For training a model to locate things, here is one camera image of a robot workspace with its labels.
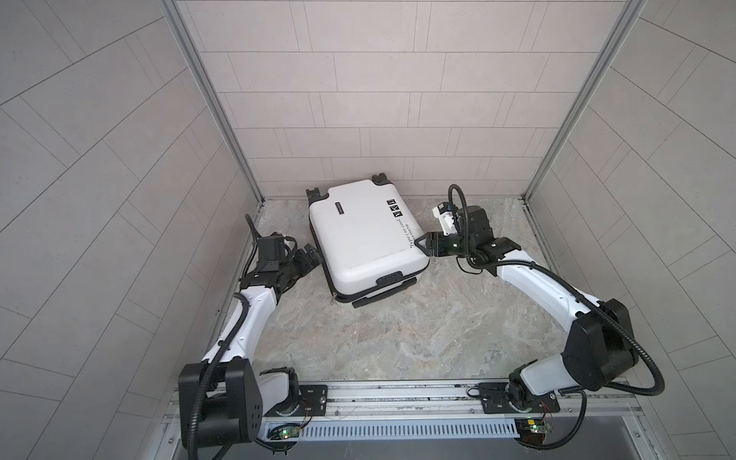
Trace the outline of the black suitcase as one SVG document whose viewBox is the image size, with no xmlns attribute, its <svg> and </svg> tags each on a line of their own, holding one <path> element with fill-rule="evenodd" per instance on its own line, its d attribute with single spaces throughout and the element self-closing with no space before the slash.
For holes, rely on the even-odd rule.
<svg viewBox="0 0 736 460">
<path fill-rule="evenodd" d="M 429 256 L 415 246 L 424 235 L 385 174 L 308 189 L 312 237 L 335 301 L 357 309 L 417 284 Z"/>
</svg>

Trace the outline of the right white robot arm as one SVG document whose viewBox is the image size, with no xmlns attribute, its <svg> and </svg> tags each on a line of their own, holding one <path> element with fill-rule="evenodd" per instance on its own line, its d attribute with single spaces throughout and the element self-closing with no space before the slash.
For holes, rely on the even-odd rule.
<svg viewBox="0 0 736 460">
<path fill-rule="evenodd" d="M 597 391 L 636 366 L 639 356 L 630 341 L 602 320 L 582 301 L 596 305 L 628 334 L 633 332 L 630 316 L 620 302 L 600 299 L 581 291 L 571 292 L 521 246 L 508 238 L 497 238 L 486 212 L 479 206 L 467 209 L 443 202 L 432 209 L 442 230 L 416 240 L 427 256 L 455 256 L 471 268 L 486 271 L 516 287 L 540 305 L 567 333 L 560 354 L 534 360 L 509 376 L 505 392 L 517 412 L 530 412 L 545 395 L 571 387 Z"/>
</svg>

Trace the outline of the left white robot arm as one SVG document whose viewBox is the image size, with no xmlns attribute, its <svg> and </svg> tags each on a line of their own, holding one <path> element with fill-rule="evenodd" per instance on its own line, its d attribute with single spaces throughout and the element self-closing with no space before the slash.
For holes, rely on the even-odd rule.
<svg viewBox="0 0 736 460">
<path fill-rule="evenodd" d="M 291 367 L 256 372 L 252 360 L 282 295 L 321 265 L 318 250 L 279 233 L 256 236 L 237 304 L 216 344 L 178 377 L 181 441 L 189 455 L 206 447 L 256 440 L 272 410 L 291 414 L 301 404 Z"/>
</svg>

